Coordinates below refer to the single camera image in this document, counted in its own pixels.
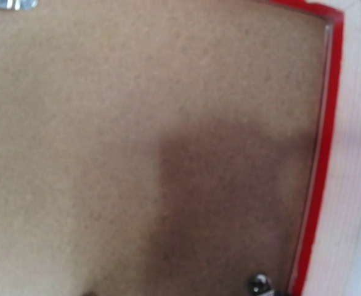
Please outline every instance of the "red frame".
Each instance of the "red frame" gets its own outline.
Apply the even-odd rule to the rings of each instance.
[[[343,49],[343,32],[344,32],[344,13],[332,7],[322,4],[306,3],[304,0],[271,0],[270,2],[288,6],[302,12],[315,14],[323,17],[332,23],[332,45],[330,51],[327,52],[328,72],[326,73],[327,94],[325,98],[325,113],[322,115],[322,129],[320,137],[320,147],[318,147],[317,166],[313,188],[311,189],[310,205],[307,212],[306,222],[304,224],[303,236],[301,238],[301,246],[299,249],[298,260],[295,262],[294,284],[292,294],[301,296],[304,284],[306,282],[307,272],[312,255],[312,247],[315,241],[315,235],[318,225],[320,211],[322,209],[323,193],[328,170],[328,161],[330,159],[331,142],[333,139],[335,110],[338,98],[339,76],[341,72],[341,60]]]

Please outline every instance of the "brown cardboard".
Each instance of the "brown cardboard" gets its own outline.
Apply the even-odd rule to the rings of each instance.
[[[241,0],[0,11],[0,295],[285,288],[324,28]]]

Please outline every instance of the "metal tab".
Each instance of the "metal tab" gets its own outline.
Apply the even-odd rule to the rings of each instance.
[[[0,9],[26,10],[36,7],[38,0],[0,0]]]

